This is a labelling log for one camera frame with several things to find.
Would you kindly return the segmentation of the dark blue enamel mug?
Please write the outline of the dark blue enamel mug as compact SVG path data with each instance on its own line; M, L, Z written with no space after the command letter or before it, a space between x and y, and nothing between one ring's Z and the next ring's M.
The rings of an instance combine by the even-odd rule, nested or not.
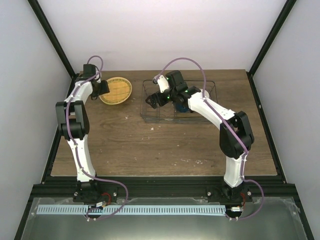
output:
M175 110L179 113L192 113L193 111L188 107L187 104L174 103Z

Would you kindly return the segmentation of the yellow woven bamboo plate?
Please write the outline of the yellow woven bamboo plate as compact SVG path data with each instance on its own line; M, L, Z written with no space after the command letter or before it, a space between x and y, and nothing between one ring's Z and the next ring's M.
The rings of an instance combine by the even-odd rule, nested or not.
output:
M112 77L106 80L109 93L99 96L106 105L118 105L124 103L131 95L133 87L131 82L124 77Z

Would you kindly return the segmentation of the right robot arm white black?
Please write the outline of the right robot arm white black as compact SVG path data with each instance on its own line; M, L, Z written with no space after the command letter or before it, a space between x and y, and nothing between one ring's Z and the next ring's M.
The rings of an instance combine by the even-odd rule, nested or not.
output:
M219 131L219 147L225 155L223 198L229 202L241 194L247 156L255 141L247 114L235 112L219 105L210 98L206 86L189 86L179 70L166 75L158 74L152 79L158 91L148 95L145 102L153 109L168 103L182 106L200 114Z

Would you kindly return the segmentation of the teal and white bowl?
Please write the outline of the teal and white bowl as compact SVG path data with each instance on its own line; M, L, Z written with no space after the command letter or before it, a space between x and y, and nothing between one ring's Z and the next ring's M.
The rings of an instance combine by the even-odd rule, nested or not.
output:
M208 100L210 99L210 94L207 90L205 89L200 89L200 96L201 96L201 99L204 101L204 100Z

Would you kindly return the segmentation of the black wire dish rack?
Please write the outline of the black wire dish rack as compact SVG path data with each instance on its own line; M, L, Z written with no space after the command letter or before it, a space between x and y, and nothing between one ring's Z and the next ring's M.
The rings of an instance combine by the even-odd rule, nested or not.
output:
M181 124L204 124L209 121L197 112L180 113L177 112L172 102L165 106L153 109L148 105L146 98L158 91L159 88L150 79L142 82L140 116L145 122L161 122L161 123L181 123Z

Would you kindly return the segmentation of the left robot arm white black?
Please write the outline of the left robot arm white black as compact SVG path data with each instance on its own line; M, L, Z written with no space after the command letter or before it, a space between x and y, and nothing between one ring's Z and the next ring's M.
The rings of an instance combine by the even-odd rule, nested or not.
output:
M69 96L55 105L58 131L67 141L76 167L76 202L97 202L102 196L102 189L94 180L97 174L88 146L90 122L85 108L88 98L97 99L110 92L101 76L97 66L89 62L84 64Z

